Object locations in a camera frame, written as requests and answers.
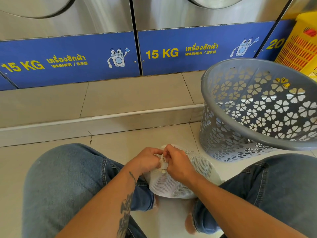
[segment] gray plastic basket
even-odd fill
[[[266,60],[229,59],[204,73],[201,92],[200,143],[217,160],[317,147],[317,83],[298,71]]]

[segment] yellow plastic basket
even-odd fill
[[[317,81],[317,12],[299,14],[275,62]]]

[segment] stainless steel panel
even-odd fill
[[[205,8],[219,9],[230,7],[241,0],[192,0],[195,4]]]
[[[44,17],[58,12],[70,0],[0,0],[0,11],[24,17]]]
[[[295,19],[298,14],[317,11],[317,0],[292,0],[282,19]]]
[[[137,30],[274,21],[288,0],[241,0],[207,9],[189,0],[133,0]]]
[[[43,19],[0,11],[0,40],[133,31],[129,0],[76,0]]]

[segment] jeans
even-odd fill
[[[25,180],[22,237],[54,238],[122,167],[83,144],[62,145],[41,155]],[[249,166],[220,187],[304,235],[317,237],[316,171],[314,157],[278,155]],[[154,195],[140,177],[131,211],[147,211],[153,205]],[[212,234],[220,229],[199,200],[193,218],[199,232]],[[146,237],[132,217],[126,237]]]

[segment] person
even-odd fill
[[[219,187],[198,174],[185,152],[145,148],[126,165],[83,144],[56,147],[32,165],[24,185],[24,238],[145,238],[130,211],[155,205],[142,174],[158,167],[198,197],[185,221],[194,234],[317,237],[317,159],[283,154],[252,164]]]

